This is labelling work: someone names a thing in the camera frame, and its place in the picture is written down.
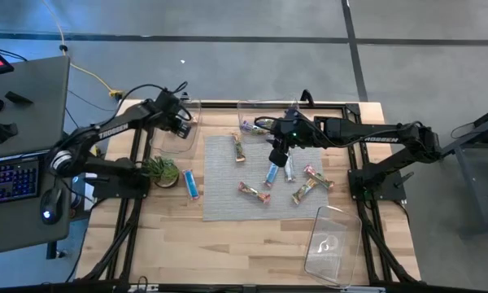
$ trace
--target clear plastic container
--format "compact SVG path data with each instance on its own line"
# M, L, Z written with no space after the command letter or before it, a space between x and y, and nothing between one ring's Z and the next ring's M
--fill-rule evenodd
M267 139L272 139L266 129L261 129L255 125L255 118L260 116L271 116L273 118L282 118L288 109L298 110L298 101L296 98L284 98L269 101L238 101L238 125L242 134L244 143L261 143ZM258 121L263 123L264 127L271 124L271 120L263 119Z
M319 283L351 285L361 235L361 220L339 208L320 207L307 248L304 270Z
M179 138L174 133L156 128L154 129L154 137L150 141L154 151L158 151L158 153L164 156L189 153L190 150L195 149L193 146L196 145L198 140L199 126L201 124L201 119L203 118L201 115L201 101L190 97L181 97L181 104L192 116L190 121L184 122L191 128L188 137Z

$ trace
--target yellow cable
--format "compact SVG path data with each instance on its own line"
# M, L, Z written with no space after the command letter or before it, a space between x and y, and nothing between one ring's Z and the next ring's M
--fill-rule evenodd
M62 45L65 46L65 37L63 37L63 31L62 31L62 28L61 26L59 25L59 21L58 21L58 17L56 17L56 15L54 14L54 12L52 11L52 9L50 9L49 5L47 4L46 0L41 0L43 2L43 4L47 7L47 10L49 11L50 15L52 16L52 19L55 21L56 23L56 26L58 27L58 30L59 30L59 36L62 38ZM61 50L62 53L63 53L63 56L65 56L65 50ZM84 72L92 77L95 77L99 82L101 82L108 90L108 94L111 96L111 97L114 97L114 95L116 94L119 94L119 93L123 93L122 90L113 90L110 86L108 86L108 84L103 80L101 79L101 77L99 77L98 75L86 70L86 69L83 69L77 65L75 65L74 63L71 62L71 66L74 67L75 69L81 71L81 72Z
M72 63L72 62L71 62L71 66L72 66L72 67L74 67L75 69L77 69L77 70L81 71L81 72L85 72L85 73L87 73L88 75L90 75L90 76L92 76L92 77L96 77L96 79L97 79L99 82L103 83L103 85L104 85L104 86L105 86L105 87L108 89L108 91L109 91L109 92L113 92L113 91L114 91L114 90L113 90L113 89L112 89L110 86L108 86L108 84L107 84L107 83L106 83L106 82L105 82L103 79L101 79L100 77L98 77L98 76L97 76L97 75L95 75L94 73L92 73L92 72L90 72L90 71L87 71L87 70L85 70L85 69L83 69L83 68L81 68L81 67L79 67L79 66L75 65L75 64L74 64L74 63Z

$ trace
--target candy bar wrapper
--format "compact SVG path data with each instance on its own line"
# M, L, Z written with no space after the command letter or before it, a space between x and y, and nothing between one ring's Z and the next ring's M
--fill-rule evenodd
M307 180L307 182L304 185L302 185L302 187L300 187L300 189L297 192L293 193L292 197L293 197L294 203L300 204L300 200L302 200L302 197L304 195L306 195L307 192L309 192L309 190L311 190L317 184L318 184L318 182L316 182L312 178L309 178L309 180Z
M330 181L325 178L324 175L318 173L310 164L307 165L303 171L307 173L307 175L309 175L311 178L318 181L318 183L325 187L325 189L331 189L331 187L334 186L334 181Z
M186 188L188 188L188 195L190 199L198 199L197 186L195 185L194 173L191 169L183 170L182 173L185 175Z
M232 133L233 139L235 141L235 160L237 162L244 162L246 157L244 156L244 149L242 149L241 138L238 133Z
M264 120L257 121L257 124L270 129L273 122L274 121L271 119L264 119ZM251 135L265 135L265 134L269 133L268 130L261 129L257 125L253 125L252 123L249 123L248 121L242 122L241 129L242 129L242 131L251 133Z
M268 174L266 175L266 181L264 181L264 184L267 187L271 188L273 186L273 182L275 181L275 177L277 176L277 172L278 172L278 166L271 163L271 166L269 166Z
M271 199L271 195L258 192L255 188L247 185L244 182L240 182L238 184L238 190L244 192L245 194L255 196L257 199L260 199L263 203L269 203L269 200Z
M294 167L293 167L293 156L291 152L289 152L287 157L287 162L285 162L285 181L286 182L295 182L296 177L294 176Z

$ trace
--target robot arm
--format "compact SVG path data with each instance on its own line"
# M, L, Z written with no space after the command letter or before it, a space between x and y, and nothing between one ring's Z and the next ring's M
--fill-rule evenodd
M297 110L290 109L284 118L257 117L255 126L263 128L260 120L274 119L269 130L274 140L269 159L283 167L290 147L349 147L357 142L399 143L408 149L409 156L398 164L403 168L413 162L432 163L439 159L438 135L421 122L402 125L358 125L350 120L316 116L310 121Z
M159 128L187 138L190 113L181 106L173 92L161 91L157 99L147 99L129 107L123 114L89 127L78 128L60 141L48 154L50 168L60 177L73 177L83 172L131 177L137 172L128 158L103 160L89 155L90 148L99 141L129 129Z

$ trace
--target gray floor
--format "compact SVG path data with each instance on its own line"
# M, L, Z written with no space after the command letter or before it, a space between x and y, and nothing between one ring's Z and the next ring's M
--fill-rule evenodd
M338 0L53 0L67 33L185 36L346 37ZM357 37L488 39L488 0L350 0ZM38 0L1 0L0 31L56 32ZM276 99L308 88L318 100L358 101L348 45L210 42L69 42L73 62L126 90L146 82L190 83L199 98ZM59 54L56 41L2 40L28 59ZM388 123L420 120L440 135L488 112L488 47L360 46L368 99ZM95 79L72 71L69 88L92 103L114 101ZM141 91L139 98L155 92ZM110 115L68 96L80 125ZM75 126L66 120L65 129ZM405 171L412 237L423 280L488 290L488 236L463 240L477 220L453 157ZM0 286L61 282L85 224L62 242L72 258L45 261L45 247L0 254Z

